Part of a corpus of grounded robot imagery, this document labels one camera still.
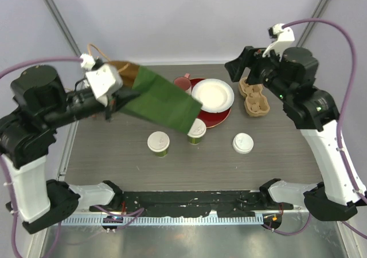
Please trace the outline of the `green paper cup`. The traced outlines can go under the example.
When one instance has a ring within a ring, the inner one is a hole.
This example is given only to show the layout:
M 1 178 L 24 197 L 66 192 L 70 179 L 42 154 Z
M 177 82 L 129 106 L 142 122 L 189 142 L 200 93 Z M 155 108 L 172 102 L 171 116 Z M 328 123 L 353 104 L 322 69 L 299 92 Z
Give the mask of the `green paper cup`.
M 168 151 L 169 151 L 169 148 L 166 148 L 160 152 L 155 152 L 154 154 L 157 156 L 157 157 L 160 157 L 160 158 L 163 158 L 165 157 L 167 154 L 168 154 Z
M 187 139 L 188 139 L 188 142 L 190 144 L 197 145 L 197 144 L 199 144 L 202 141 L 203 137 L 204 137 L 203 135 L 201 135 L 201 136 L 198 136 L 198 135 L 188 135 L 187 136 Z

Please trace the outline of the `green brown paper bag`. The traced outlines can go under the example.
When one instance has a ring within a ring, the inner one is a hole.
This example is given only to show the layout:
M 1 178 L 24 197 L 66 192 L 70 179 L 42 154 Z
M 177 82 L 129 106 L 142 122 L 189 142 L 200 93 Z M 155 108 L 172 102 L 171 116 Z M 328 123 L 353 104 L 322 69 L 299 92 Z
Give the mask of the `green brown paper bag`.
M 201 111 L 199 101 L 148 67 L 129 61 L 110 60 L 94 44 L 87 45 L 88 54 L 92 54 L 92 48 L 117 69 L 127 88 L 140 93 L 119 112 L 184 134 L 189 132 Z

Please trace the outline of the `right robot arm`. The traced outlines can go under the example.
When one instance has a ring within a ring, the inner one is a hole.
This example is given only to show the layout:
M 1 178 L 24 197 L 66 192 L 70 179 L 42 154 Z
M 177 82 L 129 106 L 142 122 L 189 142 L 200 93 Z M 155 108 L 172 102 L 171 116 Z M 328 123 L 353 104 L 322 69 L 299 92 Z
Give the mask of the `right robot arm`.
M 232 82 L 245 68 L 247 84 L 261 84 L 282 103 L 283 111 L 307 141 L 322 175 L 318 184 L 272 179 L 260 187 L 265 209 L 278 203 L 305 207 L 319 221 L 347 221 L 357 214 L 361 197 L 354 191 L 337 143 L 339 112 L 328 92 L 314 86 L 318 60 L 305 48 L 287 48 L 279 56 L 263 48 L 246 46 L 238 58 L 225 63 Z

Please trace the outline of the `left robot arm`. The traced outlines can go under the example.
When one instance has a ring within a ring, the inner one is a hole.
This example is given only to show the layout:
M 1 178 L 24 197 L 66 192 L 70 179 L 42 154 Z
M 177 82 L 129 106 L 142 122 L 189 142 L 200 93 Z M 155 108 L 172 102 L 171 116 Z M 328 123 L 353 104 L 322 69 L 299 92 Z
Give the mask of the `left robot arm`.
M 107 108 L 89 88 L 65 92 L 56 69 L 50 65 L 26 69 L 10 86 L 18 106 L 1 119 L 1 164 L 11 179 L 14 197 L 6 204 L 7 209 L 21 217 L 30 234 L 65 220 L 78 209 L 97 205 L 117 211 L 123 202 L 117 185 L 103 181 L 75 186 L 47 179 L 46 157 L 60 127 L 100 112 L 110 117 L 139 93 L 118 87 L 112 93 L 112 108 Z

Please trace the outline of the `white plastic cup lid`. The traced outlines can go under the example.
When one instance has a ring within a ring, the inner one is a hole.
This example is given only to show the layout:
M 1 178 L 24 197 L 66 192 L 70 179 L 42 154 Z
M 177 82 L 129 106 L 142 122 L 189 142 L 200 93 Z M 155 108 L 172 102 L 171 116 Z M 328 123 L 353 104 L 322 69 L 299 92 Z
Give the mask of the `white plastic cup lid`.
M 201 138 L 205 133 L 206 124 L 201 119 L 196 118 L 188 132 L 188 136 L 191 138 Z

